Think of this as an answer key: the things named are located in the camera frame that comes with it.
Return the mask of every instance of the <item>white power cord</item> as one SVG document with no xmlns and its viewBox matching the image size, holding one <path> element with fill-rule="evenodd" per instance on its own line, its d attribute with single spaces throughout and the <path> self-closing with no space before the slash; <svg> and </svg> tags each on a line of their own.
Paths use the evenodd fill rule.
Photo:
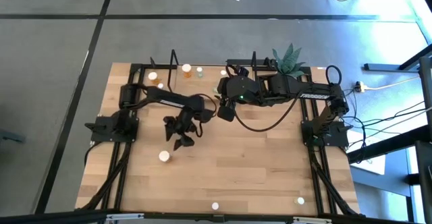
<svg viewBox="0 0 432 224">
<path fill-rule="evenodd" d="M 386 85 L 386 86 L 380 86 L 380 87 L 377 87 L 377 88 L 371 88 L 371 87 L 366 86 L 366 84 L 363 83 L 363 82 L 357 82 L 356 83 L 356 89 L 357 89 L 358 92 L 365 92 L 366 90 L 381 90 L 381 89 L 384 89 L 384 88 L 389 88 L 389 87 L 396 86 L 396 85 L 399 85 L 399 84 L 402 84 L 402 83 L 405 83 L 405 82 L 409 82 L 411 80 L 415 80 L 415 79 L 418 79 L 418 78 L 420 78 L 420 77 L 416 76 L 414 78 L 409 78 L 409 79 L 406 79 L 406 80 L 403 80 L 403 81 L 400 81 L 400 82 L 396 82 L 396 83 L 393 83 L 393 84 L 390 84 L 390 85 Z"/>
</svg>

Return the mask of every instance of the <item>wooden tabletop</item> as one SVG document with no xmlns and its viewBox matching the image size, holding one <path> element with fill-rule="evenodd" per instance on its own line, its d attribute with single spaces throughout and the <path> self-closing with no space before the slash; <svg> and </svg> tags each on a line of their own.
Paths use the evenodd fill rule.
<svg viewBox="0 0 432 224">
<path fill-rule="evenodd" d="M 118 110 L 119 88 L 127 83 L 129 68 L 130 64 L 127 63 L 113 64 L 101 105 L 102 115 L 111 115 Z M 202 78 L 195 73 L 191 78 L 185 78 L 179 67 L 177 71 L 173 70 L 171 88 L 180 94 L 205 93 L 213 97 L 221 69 L 224 67 L 204 66 Z M 315 82 L 325 82 L 325 68 L 312 67 L 311 70 Z M 152 71 L 158 73 L 158 78 L 162 79 L 167 90 L 166 69 L 146 70 L 144 83 L 151 84 L 147 75 Z M 196 71 L 196 66 L 192 66 L 192 71 Z M 238 105 L 236 111 L 244 123 L 260 129 L 274 124 L 289 104 L 273 107 Z M 321 112 L 323 102 L 318 101 L 318 106 Z M 206 107 L 212 109 L 214 106 L 206 103 Z M 138 111 L 140 125 L 137 139 L 132 145 L 121 200 L 123 211 L 317 214 L 311 166 L 302 143 L 300 102 L 277 127 L 267 132 L 251 132 L 237 120 L 228 122 L 214 117 L 209 123 L 203 124 L 202 138 L 188 134 L 195 140 L 195 146 L 181 147 L 173 152 L 173 143 L 178 137 L 173 135 L 169 142 L 165 141 L 163 117 L 177 116 L 179 112 L 179 109 L 160 104 L 150 104 Z M 312 118 L 311 108 L 308 112 Z M 84 206 L 105 181 L 112 149 L 112 142 L 104 142 L 89 154 L 77 208 Z M 158 155 L 162 150 L 172 153 L 170 162 L 159 160 Z M 327 147 L 326 151 L 334 186 L 350 207 L 359 211 L 346 155 L 338 148 Z M 114 183 L 109 206 L 113 206 L 116 189 Z M 325 211 L 329 212 L 322 183 L 321 190 Z M 294 202 L 298 197 L 305 199 L 303 205 Z M 211 208 L 213 202 L 219 203 L 216 212 Z"/>
</svg>

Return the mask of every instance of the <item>concrete floor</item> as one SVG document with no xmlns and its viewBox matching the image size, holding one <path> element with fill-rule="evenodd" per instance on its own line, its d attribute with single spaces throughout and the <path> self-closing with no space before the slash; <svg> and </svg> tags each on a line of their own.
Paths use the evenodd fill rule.
<svg viewBox="0 0 432 224">
<path fill-rule="evenodd" d="M 99 13 L 102 3 L 0 0 L 0 13 Z M 406 0 L 111 0 L 108 13 L 412 15 Z M 0 20 L 0 128 L 27 137 L 25 144 L 0 144 L 0 189 L 6 190 L 1 194 L 0 216 L 33 211 L 95 24 L 95 20 Z M 415 22 L 105 20 L 47 211 L 74 208 L 90 139 L 84 123 L 94 121 L 99 111 L 111 63 L 148 63 L 150 56 L 157 63 L 168 63 L 170 50 L 175 49 L 180 63 L 224 64 L 226 59 L 250 58 L 253 51 L 258 58 L 271 57 L 272 48 L 284 51 L 290 43 L 302 47 L 299 60 L 307 65 L 338 66 L 343 88 L 351 88 L 357 80 L 380 86 L 410 78 L 413 74 L 371 73 L 361 66 L 402 63 L 427 46 Z M 423 100 L 419 80 L 357 99 L 358 117 L 364 120 L 388 117 Z M 404 132 L 415 125 L 411 121 L 396 130 Z M 377 195 L 378 190 L 366 186 L 356 190 L 364 214 L 405 218 L 391 217 L 384 209 L 371 211 L 369 207 L 381 205 L 385 198 L 379 196 L 386 193 Z"/>
</svg>

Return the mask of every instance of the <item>black metal leg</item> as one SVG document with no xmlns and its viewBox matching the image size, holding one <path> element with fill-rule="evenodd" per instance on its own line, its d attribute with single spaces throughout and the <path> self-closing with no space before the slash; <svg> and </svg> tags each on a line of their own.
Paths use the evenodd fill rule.
<svg viewBox="0 0 432 224">
<path fill-rule="evenodd" d="M 375 144 L 366 146 L 365 148 L 354 150 L 348 153 L 350 164 L 358 161 L 371 159 L 391 153 L 393 151 L 401 150 L 414 146 L 416 140 L 429 141 L 429 126 L 424 125 L 417 129 L 410 130 L 398 136 L 382 140 Z"/>
<path fill-rule="evenodd" d="M 406 212 L 408 213 L 408 221 L 414 222 L 414 208 L 412 206 L 412 198 L 406 197 Z"/>
<path fill-rule="evenodd" d="M 432 44 L 418 52 L 402 65 L 388 65 L 379 63 L 366 63 L 364 66 L 367 71 L 374 72 L 419 72 L 419 59 L 428 53 L 432 52 Z"/>
<path fill-rule="evenodd" d="M 423 89 L 423 98 L 425 98 L 425 108 L 432 107 L 432 58 L 422 57 L 420 58 L 420 78 L 421 86 Z M 429 125 L 429 135 L 432 139 L 432 111 L 426 112 L 427 123 Z"/>
<path fill-rule="evenodd" d="M 25 137 L 0 129 L 0 141 L 2 140 L 13 140 L 16 142 L 24 142 Z"/>
</svg>

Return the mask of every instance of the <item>green plant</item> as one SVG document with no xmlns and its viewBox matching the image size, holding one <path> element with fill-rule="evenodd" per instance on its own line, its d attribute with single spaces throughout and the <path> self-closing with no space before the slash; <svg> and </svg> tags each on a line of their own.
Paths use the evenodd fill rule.
<svg viewBox="0 0 432 224">
<path fill-rule="evenodd" d="M 306 62 L 297 63 L 297 59 L 301 50 L 302 48 L 294 50 L 294 47 L 292 44 L 290 44 L 285 52 L 285 55 L 283 56 L 283 59 L 280 59 L 279 56 L 277 56 L 276 50 L 273 49 L 273 56 L 275 57 L 277 63 L 277 72 L 285 76 L 292 76 L 293 78 L 304 75 L 304 73 L 299 69 L 300 66 Z"/>
</svg>

